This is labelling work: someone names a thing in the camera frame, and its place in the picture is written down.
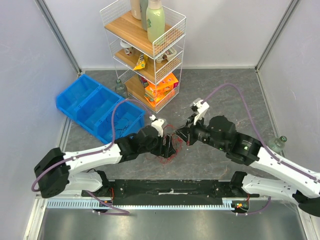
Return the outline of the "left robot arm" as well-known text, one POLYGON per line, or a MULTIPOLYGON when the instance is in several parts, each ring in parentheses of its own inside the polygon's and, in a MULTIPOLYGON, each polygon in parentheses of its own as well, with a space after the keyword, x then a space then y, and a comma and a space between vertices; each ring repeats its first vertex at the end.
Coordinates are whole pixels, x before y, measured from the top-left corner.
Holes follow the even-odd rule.
POLYGON ((172 137, 159 135, 156 128, 148 125, 138 133, 131 133, 101 147, 78 152, 62 152, 56 147, 34 168, 36 180, 31 189, 40 192, 44 199, 83 191, 104 197, 110 191, 106 175, 97 170, 89 170, 135 160, 144 153, 170 158, 176 153, 172 137))

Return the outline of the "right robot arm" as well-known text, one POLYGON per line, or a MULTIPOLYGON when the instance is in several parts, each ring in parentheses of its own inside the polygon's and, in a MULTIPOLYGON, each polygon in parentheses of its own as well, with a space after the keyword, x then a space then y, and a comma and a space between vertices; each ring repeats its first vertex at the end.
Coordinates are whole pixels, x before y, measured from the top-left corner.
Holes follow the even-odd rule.
POLYGON ((264 171, 274 179, 256 177, 236 172, 229 184, 235 197, 244 193, 285 199, 296 204, 302 211, 320 215, 320 174, 298 165, 267 146, 236 130, 234 123, 225 116, 213 117, 208 125, 204 120, 191 116, 175 133, 191 146, 200 141, 226 154, 232 162, 264 171))

